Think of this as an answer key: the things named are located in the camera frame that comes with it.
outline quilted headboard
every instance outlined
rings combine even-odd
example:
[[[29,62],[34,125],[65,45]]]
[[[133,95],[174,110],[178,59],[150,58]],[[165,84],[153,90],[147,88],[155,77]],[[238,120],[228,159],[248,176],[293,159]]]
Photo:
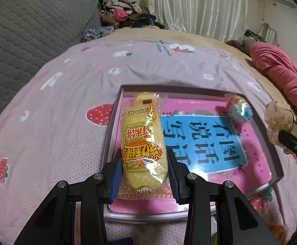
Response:
[[[0,113],[40,68],[101,25],[98,0],[0,1]]]

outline pile of clothes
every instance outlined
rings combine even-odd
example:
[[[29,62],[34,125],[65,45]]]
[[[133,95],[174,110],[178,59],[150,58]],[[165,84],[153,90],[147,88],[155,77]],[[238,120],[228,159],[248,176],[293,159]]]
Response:
[[[156,16],[141,9],[137,2],[99,0],[99,10],[102,26],[113,26],[115,29],[123,27],[165,28],[164,25],[156,22]]]

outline hanging cord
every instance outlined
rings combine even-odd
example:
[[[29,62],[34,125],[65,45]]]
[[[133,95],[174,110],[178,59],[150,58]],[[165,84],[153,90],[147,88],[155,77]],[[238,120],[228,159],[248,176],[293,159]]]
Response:
[[[261,31],[261,29],[262,29],[262,27],[263,27],[264,25],[268,25],[268,23],[263,23],[263,24],[261,25],[261,27],[259,28],[259,31],[258,31],[256,34],[259,34],[259,32]],[[278,44],[278,41],[277,41],[277,39],[276,39],[277,35],[276,35],[276,31],[275,31],[275,29],[270,28],[270,26],[269,26],[269,29],[274,31],[274,33],[275,33],[275,43]]]

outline pink blanket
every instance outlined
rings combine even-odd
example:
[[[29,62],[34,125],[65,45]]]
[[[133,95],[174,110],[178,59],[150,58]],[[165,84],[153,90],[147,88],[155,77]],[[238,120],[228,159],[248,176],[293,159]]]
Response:
[[[258,42],[250,54],[256,68],[266,74],[297,109],[297,64],[278,47]]]

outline white satin curtain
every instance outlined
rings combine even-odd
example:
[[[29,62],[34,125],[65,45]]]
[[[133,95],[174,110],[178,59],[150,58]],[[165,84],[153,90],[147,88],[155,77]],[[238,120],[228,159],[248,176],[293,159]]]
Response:
[[[151,14],[171,30],[221,41],[243,36],[248,0],[146,0]]]

